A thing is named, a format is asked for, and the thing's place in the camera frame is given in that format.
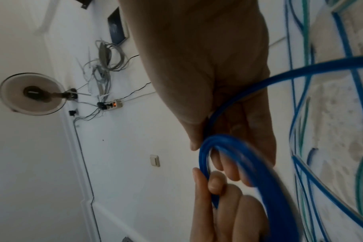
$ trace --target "coiled blue cable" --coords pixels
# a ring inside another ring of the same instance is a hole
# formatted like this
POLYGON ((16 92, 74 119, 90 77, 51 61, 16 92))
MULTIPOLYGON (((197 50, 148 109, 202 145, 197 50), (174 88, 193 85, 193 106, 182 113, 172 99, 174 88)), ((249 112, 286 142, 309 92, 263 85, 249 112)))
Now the coiled blue cable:
MULTIPOLYGON (((280 185, 278 178, 274 175, 272 170, 260 157, 255 154, 255 152, 249 146, 247 146, 243 141, 229 135, 213 135, 208 137, 210 130, 212 129, 217 118, 223 114, 223 112, 228 107, 248 96, 249 94, 264 89, 269 85, 302 76, 357 68, 363 68, 363 56, 310 65, 270 77, 240 92, 238 95, 219 107, 209 119, 204 131, 205 137, 207 138, 203 142, 199 153, 200 170, 203 172, 206 178, 209 179, 209 154, 212 149, 216 149, 229 156, 238 164, 239 167, 241 167, 246 172, 252 184, 258 188, 263 203, 266 207, 266 212, 269 218, 270 237, 266 238, 265 241, 298 242, 300 240, 301 233, 299 232, 299 226, 297 225, 297 221, 295 219, 296 215, 293 214, 292 207, 289 203, 290 198, 285 196, 285 193, 282 191, 282 186, 280 185)), ((293 126, 296 123, 299 110, 302 108, 302 103, 302 100, 300 100, 298 112, 296 112, 294 115, 290 134, 292 133, 293 126)), ((321 184, 317 182, 310 171, 308 171, 307 167, 303 166, 297 157, 292 158, 308 177, 311 177, 315 180, 314 183, 316 186, 321 186, 321 184)), ((326 189, 324 190, 320 188, 320 190, 323 191, 326 195, 329 193, 329 191, 326 189)), ((218 207, 219 198, 217 196, 212 196, 212 202, 215 207, 218 207)), ((353 220, 358 220, 358 218, 353 217, 354 214, 351 215, 350 212, 347 214, 353 220)), ((358 224, 362 225, 363 227, 363 221, 358 222, 358 224)))

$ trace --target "white wall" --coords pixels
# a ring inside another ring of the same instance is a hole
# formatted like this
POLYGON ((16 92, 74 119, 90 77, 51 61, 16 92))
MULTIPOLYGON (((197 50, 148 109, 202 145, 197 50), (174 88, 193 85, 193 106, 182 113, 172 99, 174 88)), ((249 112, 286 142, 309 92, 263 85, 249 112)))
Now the white wall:
MULTIPOLYGON (((53 75, 29 22, 20 1, 0 0, 0 83, 22 72, 53 75)), ((60 112, 27 116, 0 101, 0 242, 90 241, 72 156, 60 112)))
MULTIPOLYGON (((42 22, 47 3, 30 0, 37 25, 42 22)), ((88 49, 91 58, 96 58, 94 41, 110 41, 107 17, 117 7, 117 0, 94 0, 88 10, 81 9, 76 1, 60 1, 45 40, 50 43, 55 77, 65 85, 80 87, 85 83, 76 59, 86 63, 88 49)), ((277 4, 265 0, 261 8, 279 12, 275 14, 279 18, 283 12, 282 1, 277 4)), ((284 36, 283 22, 267 18, 267 24, 272 28, 271 40, 284 36)), ((138 53, 132 37, 123 49, 129 57, 138 53)), ((288 69, 286 53, 285 42, 271 49, 272 74, 288 69)), ((111 99, 125 96, 147 82, 143 65, 135 58, 127 70, 113 75, 111 99)), ((152 91, 148 86, 136 96, 152 91)), ((288 83, 270 88, 270 106, 278 140, 276 170, 293 191, 287 138, 293 107, 288 83)), ((81 115, 94 110, 87 105, 78 109, 81 115)), ((198 153, 189 150, 186 133, 156 94, 127 102, 122 109, 92 121, 80 121, 78 131, 95 191, 94 209, 103 242, 119 241, 125 236, 135 242, 189 240, 194 202, 191 170, 198 166, 198 153), (151 154, 159 155, 159 168, 150 165, 151 154)), ((245 193, 257 196, 253 189, 240 186, 245 193)))

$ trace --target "light switch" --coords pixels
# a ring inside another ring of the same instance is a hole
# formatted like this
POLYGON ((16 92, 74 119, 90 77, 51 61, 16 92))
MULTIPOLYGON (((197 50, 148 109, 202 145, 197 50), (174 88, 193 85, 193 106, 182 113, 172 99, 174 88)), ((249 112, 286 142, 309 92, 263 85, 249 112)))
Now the light switch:
POLYGON ((157 156, 157 155, 151 155, 150 156, 150 160, 151 160, 151 165, 152 166, 160 167, 159 156, 157 156))

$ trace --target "standing fan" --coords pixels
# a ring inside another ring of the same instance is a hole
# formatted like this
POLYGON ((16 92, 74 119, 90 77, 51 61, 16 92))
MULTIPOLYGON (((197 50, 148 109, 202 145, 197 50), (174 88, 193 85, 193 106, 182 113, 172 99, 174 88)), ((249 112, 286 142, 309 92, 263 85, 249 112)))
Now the standing fan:
POLYGON ((78 99, 78 93, 76 89, 65 91, 62 84, 51 77, 21 73, 1 83, 0 98, 14 112, 40 116, 58 111, 67 100, 78 99))

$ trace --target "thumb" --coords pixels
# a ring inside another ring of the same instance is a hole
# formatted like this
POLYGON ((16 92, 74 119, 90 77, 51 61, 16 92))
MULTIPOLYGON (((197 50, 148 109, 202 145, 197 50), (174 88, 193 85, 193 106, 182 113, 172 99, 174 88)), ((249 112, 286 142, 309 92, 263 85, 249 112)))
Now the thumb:
POLYGON ((195 180, 195 207, 190 242, 213 242, 215 241, 215 229, 208 181, 198 168, 194 168, 192 172, 195 180))
POLYGON ((190 149, 192 151, 197 151, 201 144, 204 141, 204 127, 207 123, 207 120, 204 120, 200 124, 189 124, 185 121, 179 120, 183 128, 188 134, 189 140, 190 140, 190 149))

